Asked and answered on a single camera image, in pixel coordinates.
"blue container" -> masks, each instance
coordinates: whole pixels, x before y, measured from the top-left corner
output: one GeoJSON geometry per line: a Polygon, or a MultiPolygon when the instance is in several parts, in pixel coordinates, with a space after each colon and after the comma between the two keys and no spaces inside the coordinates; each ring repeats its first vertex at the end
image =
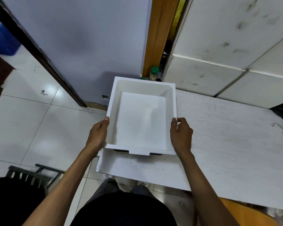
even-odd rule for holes
{"type": "Polygon", "coordinates": [[[20,42],[0,22],[0,54],[12,56],[20,46],[20,42]]]}

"black shirt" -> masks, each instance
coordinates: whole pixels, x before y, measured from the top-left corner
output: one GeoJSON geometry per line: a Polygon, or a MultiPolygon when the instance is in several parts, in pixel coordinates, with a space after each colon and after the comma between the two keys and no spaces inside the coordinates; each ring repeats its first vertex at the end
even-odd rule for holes
{"type": "Polygon", "coordinates": [[[116,192],[102,195],[83,208],[71,226],[177,225],[171,211],[159,200],[139,194],[116,192]]]}

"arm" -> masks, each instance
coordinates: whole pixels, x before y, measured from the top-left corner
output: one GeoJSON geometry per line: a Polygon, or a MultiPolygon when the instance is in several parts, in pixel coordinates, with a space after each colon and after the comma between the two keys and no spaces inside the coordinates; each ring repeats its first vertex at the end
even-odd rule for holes
{"type": "Polygon", "coordinates": [[[93,158],[106,140],[109,117],[96,123],[90,130],[84,149],[65,172],[53,191],[41,202],[23,224],[27,225],[64,225],[72,199],[93,158]]]}
{"type": "Polygon", "coordinates": [[[191,152],[193,129],[185,118],[173,118],[171,122],[171,142],[188,178],[197,214],[202,226],[234,225],[238,222],[219,199],[202,173],[191,152]]]}

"person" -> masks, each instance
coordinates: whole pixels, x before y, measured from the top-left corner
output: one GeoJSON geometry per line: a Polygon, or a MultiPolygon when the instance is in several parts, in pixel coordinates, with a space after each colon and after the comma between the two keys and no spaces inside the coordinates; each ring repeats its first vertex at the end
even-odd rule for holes
{"type": "MultiPolygon", "coordinates": [[[[107,135],[109,117],[90,130],[86,146],[64,176],[28,217],[23,225],[64,225],[72,199],[83,175],[102,148],[107,135]]],[[[193,130],[185,118],[173,118],[170,136],[187,179],[202,226],[239,225],[216,195],[191,152],[193,130]]],[[[170,210],[143,185],[123,192],[115,180],[108,178],[83,206],[71,225],[177,225],[170,210]]]]}

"white sneaker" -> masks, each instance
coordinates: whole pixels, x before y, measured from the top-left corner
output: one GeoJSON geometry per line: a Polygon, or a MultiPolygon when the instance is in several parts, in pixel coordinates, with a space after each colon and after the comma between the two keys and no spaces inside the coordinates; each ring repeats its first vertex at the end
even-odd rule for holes
{"type": "Polygon", "coordinates": [[[149,187],[150,187],[149,182],[142,182],[142,181],[138,181],[138,182],[137,182],[137,185],[143,185],[143,186],[146,186],[147,188],[149,188],[149,187]]]}
{"type": "Polygon", "coordinates": [[[114,176],[109,174],[102,174],[102,183],[108,178],[114,179],[114,176]]]}

